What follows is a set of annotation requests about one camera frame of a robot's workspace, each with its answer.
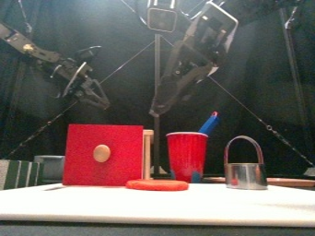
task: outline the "table surface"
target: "table surface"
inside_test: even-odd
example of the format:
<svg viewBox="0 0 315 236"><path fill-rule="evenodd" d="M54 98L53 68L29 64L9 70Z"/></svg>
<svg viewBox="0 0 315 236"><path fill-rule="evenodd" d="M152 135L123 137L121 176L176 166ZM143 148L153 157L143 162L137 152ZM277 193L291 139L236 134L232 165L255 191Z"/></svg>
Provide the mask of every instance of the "table surface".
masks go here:
<svg viewBox="0 0 315 236"><path fill-rule="evenodd" d="M272 185L157 192L56 183L1 191L0 199L0 220L315 228L315 192Z"/></svg>

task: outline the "red cup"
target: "red cup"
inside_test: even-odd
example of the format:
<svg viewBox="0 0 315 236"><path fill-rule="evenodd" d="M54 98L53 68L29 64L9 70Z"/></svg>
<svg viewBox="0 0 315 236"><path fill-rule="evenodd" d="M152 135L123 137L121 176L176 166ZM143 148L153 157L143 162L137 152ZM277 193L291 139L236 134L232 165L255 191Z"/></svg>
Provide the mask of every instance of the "red cup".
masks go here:
<svg viewBox="0 0 315 236"><path fill-rule="evenodd" d="M165 137L172 179L200 183L208 136L197 132L176 132Z"/></svg>

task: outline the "metal pail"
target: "metal pail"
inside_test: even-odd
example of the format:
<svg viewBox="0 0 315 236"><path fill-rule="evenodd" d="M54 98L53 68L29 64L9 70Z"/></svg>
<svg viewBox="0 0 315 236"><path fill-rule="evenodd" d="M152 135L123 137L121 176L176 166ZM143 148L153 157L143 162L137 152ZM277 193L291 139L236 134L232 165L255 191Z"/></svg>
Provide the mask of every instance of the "metal pail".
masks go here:
<svg viewBox="0 0 315 236"><path fill-rule="evenodd" d="M235 139L245 139L252 143L257 152L259 163L228 163L228 147ZM260 145L251 137L236 136L229 140L224 149L224 170L227 188L252 190L267 189L267 178Z"/></svg>

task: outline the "wooden block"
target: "wooden block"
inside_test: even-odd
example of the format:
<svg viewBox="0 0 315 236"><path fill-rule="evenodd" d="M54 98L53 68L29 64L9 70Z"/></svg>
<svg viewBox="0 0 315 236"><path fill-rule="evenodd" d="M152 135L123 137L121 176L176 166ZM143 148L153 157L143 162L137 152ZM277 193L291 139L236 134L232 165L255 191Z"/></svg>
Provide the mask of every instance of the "wooden block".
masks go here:
<svg viewBox="0 0 315 236"><path fill-rule="evenodd" d="M93 155L109 148L106 161ZM124 186L143 177L143 126L70 124L66 138L64 185Z"/></svg>

